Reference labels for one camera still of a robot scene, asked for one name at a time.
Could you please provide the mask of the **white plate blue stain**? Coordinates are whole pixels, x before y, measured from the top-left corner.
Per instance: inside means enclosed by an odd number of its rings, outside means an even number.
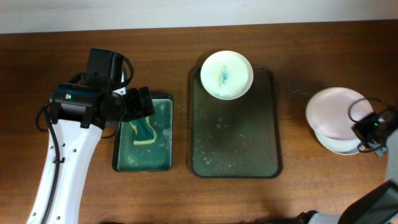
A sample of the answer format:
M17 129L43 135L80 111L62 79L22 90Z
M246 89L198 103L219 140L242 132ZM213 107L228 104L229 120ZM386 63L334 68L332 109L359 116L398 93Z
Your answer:
M253 80L254 70L248 59L230 50L213 53L200 69L204 89L221 100L235 100L245 95Z

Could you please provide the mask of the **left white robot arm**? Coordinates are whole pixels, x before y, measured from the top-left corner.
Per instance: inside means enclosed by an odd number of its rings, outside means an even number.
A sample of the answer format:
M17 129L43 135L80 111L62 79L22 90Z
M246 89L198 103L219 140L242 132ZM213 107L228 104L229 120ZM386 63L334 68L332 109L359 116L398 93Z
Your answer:
M85 72L59 85L40 109L49 145L28 223L78 223L86 175L103 130L155 113L147 87L127 86L134 76L122 54L91 49Z

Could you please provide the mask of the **green yellow scrubbing sponge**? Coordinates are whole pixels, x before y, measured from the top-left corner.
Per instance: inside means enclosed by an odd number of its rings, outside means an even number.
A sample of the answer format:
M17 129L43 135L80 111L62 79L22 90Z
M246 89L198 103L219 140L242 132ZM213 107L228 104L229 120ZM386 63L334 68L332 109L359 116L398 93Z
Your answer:
M157 133L150 124L149 117L136 119L129 122L134 131L134 145L153 144L157 139Z

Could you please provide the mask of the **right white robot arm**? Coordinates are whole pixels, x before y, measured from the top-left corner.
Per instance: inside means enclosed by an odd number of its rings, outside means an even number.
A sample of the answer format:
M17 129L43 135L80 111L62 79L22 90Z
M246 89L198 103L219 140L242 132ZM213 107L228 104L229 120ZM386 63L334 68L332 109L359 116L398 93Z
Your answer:
M324 215L311 210L294 220L301 224L378 224L397 218L397 108L371 113L352 127L366 152L386 150L386 181L351 204L341 215Z

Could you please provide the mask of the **pale blue plate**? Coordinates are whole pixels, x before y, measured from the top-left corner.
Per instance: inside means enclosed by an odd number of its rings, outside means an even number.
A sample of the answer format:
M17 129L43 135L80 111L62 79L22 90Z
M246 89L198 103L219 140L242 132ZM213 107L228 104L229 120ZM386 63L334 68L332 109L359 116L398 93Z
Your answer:
M353 155L359 153L360 150L364 149L359 139L353 140L334 140L322 136L321 134L315 133L316 138L322 146L340 155Z

